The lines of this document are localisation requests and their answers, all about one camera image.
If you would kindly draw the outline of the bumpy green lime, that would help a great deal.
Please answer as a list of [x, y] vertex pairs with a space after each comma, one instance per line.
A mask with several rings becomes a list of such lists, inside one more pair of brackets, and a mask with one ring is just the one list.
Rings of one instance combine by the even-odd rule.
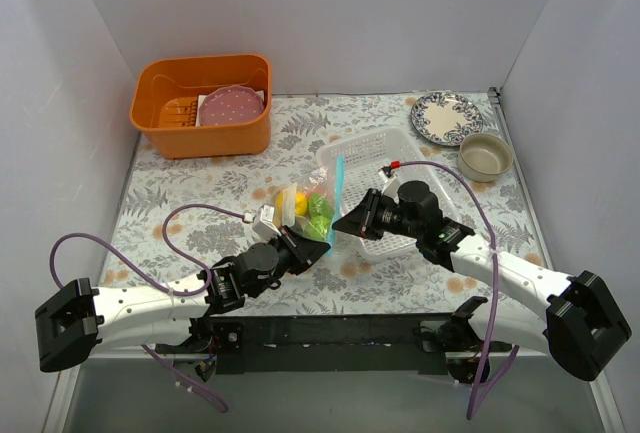
[[331, 220], [325, 216], [314, 216], [306, 224], [304, 234], [314, 241], [325, 242], [328, 238]]

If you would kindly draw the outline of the green avocado half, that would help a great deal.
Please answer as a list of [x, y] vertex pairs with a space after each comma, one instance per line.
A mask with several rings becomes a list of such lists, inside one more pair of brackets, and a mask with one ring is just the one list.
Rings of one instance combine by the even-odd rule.
[[308, 197], [308, 212], [311, 218], [322, 216], [332, 219], [334, 216], [333, 202], [326, 196], [319, 194], [311, 194]]

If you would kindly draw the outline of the clear zip top bag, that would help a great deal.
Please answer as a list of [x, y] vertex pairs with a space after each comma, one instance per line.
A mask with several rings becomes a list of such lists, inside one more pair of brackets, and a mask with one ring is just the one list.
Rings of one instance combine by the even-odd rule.
[[340, 155], [329, 166], [314, 170], [306, 182], [279, 188], [268, 202], [275, 210], [275, 226], [328, 243], [331, 254], [336, 236], [332, 225], [340, 217], [344, 176], [345, 161]]

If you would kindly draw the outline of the yellow lemon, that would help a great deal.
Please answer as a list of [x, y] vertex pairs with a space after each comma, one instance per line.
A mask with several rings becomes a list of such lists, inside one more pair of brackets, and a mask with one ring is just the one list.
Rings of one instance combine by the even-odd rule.
[[291, 212], [294, 212], [296, 216], [305, 216], [307, 214], [308, 200], [307, 200], [307, 196], [304, 193], [299, 191], [295, 193], [294, 209], [285, 207], [283, 205], [283, 201], [284, 201], [284, 192], [283, 191], [278, 192], [274, 198], [274, 207], [281, 216], [289, 215]]

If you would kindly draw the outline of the orange tangerine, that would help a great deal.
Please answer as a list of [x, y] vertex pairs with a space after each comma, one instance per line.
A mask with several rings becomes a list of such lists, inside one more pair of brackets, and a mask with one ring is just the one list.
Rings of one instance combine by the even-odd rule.
[[319, 194], [326, 195], [328, 191], [327, 183], [325, 181], [310, 183], [306, 188], [306, 193], [308, 195], [311, 194]]

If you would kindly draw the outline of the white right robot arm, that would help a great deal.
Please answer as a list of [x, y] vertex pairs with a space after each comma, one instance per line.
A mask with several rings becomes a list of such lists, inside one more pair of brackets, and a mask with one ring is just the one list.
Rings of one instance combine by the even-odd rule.
[[445, 216], [422, 181], [402, 184], [397, 198], [369, 189], [332, 228], [371, 241], [384, 234], [411, 238], [428, 262], [498, 286], [525, 309], [497, 316], [493, 340], [546, 353], [580, 380], [596, 379], [632, 335], [599, 276], [589, 271], [571, 276], [497, 251], [473, 229]]

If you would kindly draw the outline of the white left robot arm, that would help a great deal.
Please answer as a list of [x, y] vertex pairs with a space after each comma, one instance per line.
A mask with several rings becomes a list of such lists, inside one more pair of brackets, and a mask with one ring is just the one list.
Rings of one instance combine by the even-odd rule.
[[203, 352], [214, 337], [210, 317], [278, 289], [285, 274], [306, 272], [329, 249], [283, 227], [269, 241], [176, 281], [113, 288], [75, 279], [35, 311], [39, 368], [59, 372], [97, 352], [148, 344]]

